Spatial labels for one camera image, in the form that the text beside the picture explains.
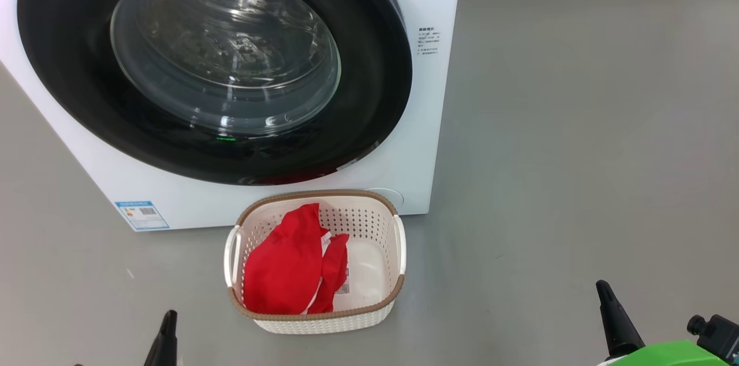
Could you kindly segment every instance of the washing machine door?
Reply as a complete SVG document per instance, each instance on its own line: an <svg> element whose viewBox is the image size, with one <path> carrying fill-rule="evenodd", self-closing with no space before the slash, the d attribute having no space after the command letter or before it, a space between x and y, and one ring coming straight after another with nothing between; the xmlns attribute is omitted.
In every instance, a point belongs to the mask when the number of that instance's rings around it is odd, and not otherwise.
<svg viewBox="0 0 739 366"><path fill-rule="evenodd" d="M395 0L18 0L18 24L89 131L224 184L337 171L393 131L410 92Z"/></svg>

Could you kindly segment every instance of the brown basket rim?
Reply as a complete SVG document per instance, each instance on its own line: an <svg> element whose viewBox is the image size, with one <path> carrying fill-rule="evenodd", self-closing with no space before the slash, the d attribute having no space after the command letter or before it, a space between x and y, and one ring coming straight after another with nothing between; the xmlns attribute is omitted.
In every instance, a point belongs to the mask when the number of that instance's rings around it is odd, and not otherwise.
<svg viewBox="0 0 739 366"><path fill-rule="evenodd" d="M312 197L318 198L318 197L335 197L335 196L369 197L369 198L375 199L383 203L383 205L385 205L388 208L388 210L390 210L390 213L392 213L393 216L398 215L398 211L395 210L395 206L393 206L393 204L390 203L390 200L386 199L385 197L375 192L367 192L365 190L315 190L313 192L285 193L284 195L276 195L276 196L263 198L253 203L251 206L246 208L245 211L243 211L241 216L238 217L237 225L239 227L242 226L242 223L246 220L249 214L254 212L257 208L262 207L269 203L276 203L276 202L285 201L285 200L305 199L305 198L312 198ZM356 316L359 314L371 313L372 311L377 311L377 310L380 310L381 308L385 308L388 304L393 302L393 300L395 300L396 297L398 297L398 294L399 292L401 292L401 288L403 287L404 281L405 281L405 275L404 274L398 275L398 281L395 283L395 287L390 292L390 295L385 297L384 300L378 302L377 304L368 305L367 307L353 308L351 310L334 311L332 313L304 314L304 315L303 314L255 313L254 311L249 311L246 307L244 307L240 303L240 299L238 298L238 295L236 295L236 290L234 290L233 287L229 287L229 299L232 301L233 305L237 308L237 310L241 312L241 314L244 314L250 319L254 319L258 321L295 322L295 321L312 321L312 320L323 320L323 319L338 319L341 317Z"/></svg>

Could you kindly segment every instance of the laundry basket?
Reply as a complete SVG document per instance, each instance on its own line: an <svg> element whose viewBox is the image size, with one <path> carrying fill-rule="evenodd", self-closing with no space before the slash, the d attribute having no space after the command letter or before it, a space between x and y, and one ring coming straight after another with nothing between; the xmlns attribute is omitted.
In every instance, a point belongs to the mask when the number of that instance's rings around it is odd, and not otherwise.
<svg viewBox="0 0 739 366"><path fill-rule="evenodd" d="M348 282L332 313L260 314L243 302L244 264L288 211L319 203L321 226L348 234ZM406 271L403 222L390 201L360 190L326 190L269 197L247 208L226 240L223 270L233 305L259 327L278 334L324 334L371 327L393 309Z"/></svg>

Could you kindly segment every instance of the sticker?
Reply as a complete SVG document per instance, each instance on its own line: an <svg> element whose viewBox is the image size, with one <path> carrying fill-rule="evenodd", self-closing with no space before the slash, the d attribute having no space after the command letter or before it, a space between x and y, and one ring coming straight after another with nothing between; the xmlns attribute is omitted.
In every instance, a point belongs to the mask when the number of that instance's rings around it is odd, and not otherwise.
<svg viewBox="0 0 739 366"><path fill-rule="evenodd" d="M441 32L436 27L422 27L418 29L416 55L435 55L439 53Z"/></svg>
<svg viewBox="0 0 739 366"><path fill-rule="evenodd" d="M341 285L341 288L338 288L335 295L344 295L346 293L349 293L349 266L346 266L346 281Z"/></svg>
<svg viewBox="0 0 739 366"><path fill-rule="evenodd" d="M151 202L115 202L115 205L137 231L169 229Z"/></svg>

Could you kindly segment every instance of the clothing tag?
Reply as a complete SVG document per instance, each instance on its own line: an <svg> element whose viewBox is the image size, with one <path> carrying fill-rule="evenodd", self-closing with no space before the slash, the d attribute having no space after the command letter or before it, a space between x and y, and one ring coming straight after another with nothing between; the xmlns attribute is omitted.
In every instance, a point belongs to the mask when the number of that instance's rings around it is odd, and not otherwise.
<svg viewBox="0 0 739 366"><path fill-rule="evenodd" d="M346 265L346 281L344 281L344 284L341 285L341 288L338 288L335 295L344 295L349 293L349 265Z"/></svg>
<svg viewBox="0 0 739 366"><path fill-rule="evenodd" d="M331 244L331 232L326 232L325 235L321 236L321 256L324 256L326 254L326 249L328 249L328 245Z"/></svg>
<svg viewBox="0 0 739 366"><path fill-rule="evenodd" d="M137 231L169 229L151 202L115 202L115 205Z"/></svg>

